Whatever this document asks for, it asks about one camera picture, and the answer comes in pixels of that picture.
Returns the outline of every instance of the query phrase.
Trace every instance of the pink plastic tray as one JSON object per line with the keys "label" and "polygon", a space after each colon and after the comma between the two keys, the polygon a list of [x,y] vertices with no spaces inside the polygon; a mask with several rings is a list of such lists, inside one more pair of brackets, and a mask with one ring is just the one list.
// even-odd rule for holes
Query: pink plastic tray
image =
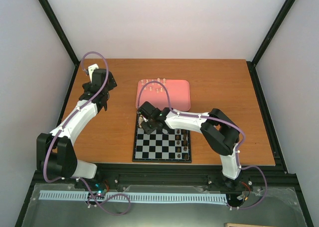
{"label": "pink plastic tray", "polygon": [[[138,97],[139,93],[143,87],[141,80],[138,82],[138,92],[136,95],[136,108],[138,107]],[[185,80],[166,80],[165,87],[168,90],[171,106],[174,109],[179,111],[188,111],[190,109],[190,94],[189,94],[189,82]],[[148,101],[154,107],[162,110],[165,107],[168,107],[167,96],[164,91],[160,91],[161,86],[157,83],[147,85],[144,88],[143,93],[140,99],[140,106]]]}

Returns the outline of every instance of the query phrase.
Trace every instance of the gray wall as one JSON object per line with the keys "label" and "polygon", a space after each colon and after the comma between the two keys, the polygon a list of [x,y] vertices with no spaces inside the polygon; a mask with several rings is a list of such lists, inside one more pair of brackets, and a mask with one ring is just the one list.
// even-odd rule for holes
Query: gray wall
{"label": "gray wall", "polygon": [[0,225],[9,227],[35,170],[36,137],[54,128],[73,67],[37,0],[0,0],[0,17]]}
{"label": "gray wall", "polygon": [[319,226],[319,0],[296,0],[258,75],[289,172],[297,173]]}
{"label": "gray wall", "polygon": [[77,55],[251,60],[285,0],[49,0]]}

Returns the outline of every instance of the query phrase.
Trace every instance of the chessboard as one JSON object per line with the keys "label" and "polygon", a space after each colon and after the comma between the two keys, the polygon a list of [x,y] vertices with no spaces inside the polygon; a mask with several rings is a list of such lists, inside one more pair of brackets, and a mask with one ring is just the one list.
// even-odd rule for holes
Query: chessboard
{"label": "chessboard", "polygon": [[155,130],[148,135],[139,127],[137,117],[133,162],[191,163],[190,131]]}

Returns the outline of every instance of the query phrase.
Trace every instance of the wooden tabletop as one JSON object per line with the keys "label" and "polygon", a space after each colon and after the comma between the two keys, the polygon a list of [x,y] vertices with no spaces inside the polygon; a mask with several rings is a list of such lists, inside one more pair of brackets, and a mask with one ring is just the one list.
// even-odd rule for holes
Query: wooden tabletop
{"label": "wooden tabletop", "polygon": [[[86,59],[84,66],[100,59]],[[110,91],[108,110],[103,109],[81,132],[75,142],[79,160],[94,163],[132,163],[136,121],[136,94],[141,79],[184,79],[190,85],[190,112],[222,110],[246,133],[240,148],[242,165],[274,165],[254,88],[245,60],[235,59],[108,59],[117,87]],[[90,81],[79,68],[64,118]],[[220,165],[202,134],[191,133],[192,164]]]}

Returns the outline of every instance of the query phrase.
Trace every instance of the table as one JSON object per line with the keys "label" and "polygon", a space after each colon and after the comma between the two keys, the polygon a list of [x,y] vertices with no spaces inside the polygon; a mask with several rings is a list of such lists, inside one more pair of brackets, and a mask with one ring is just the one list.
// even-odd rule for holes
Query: table
{"label": "table", "polygon": [[[100,59],[86,59],[84,66],[94,63],[104,68]],[[77,138],[74,150],[79,160],[132,163],[137,83],[141,79],[166,78],[189,82],[190,112],[218,108],[246,133],[246,142],[240,148],[242,165],[275,165],[245,60],[108,59],[108,65],[118,86],[110,91],[108,110],[102,109]],[[83,93],[82,84],[89,80],[79,68],[63,119]],[[191,146],[190,165],[221,164],[202,134],[191,133]]]}

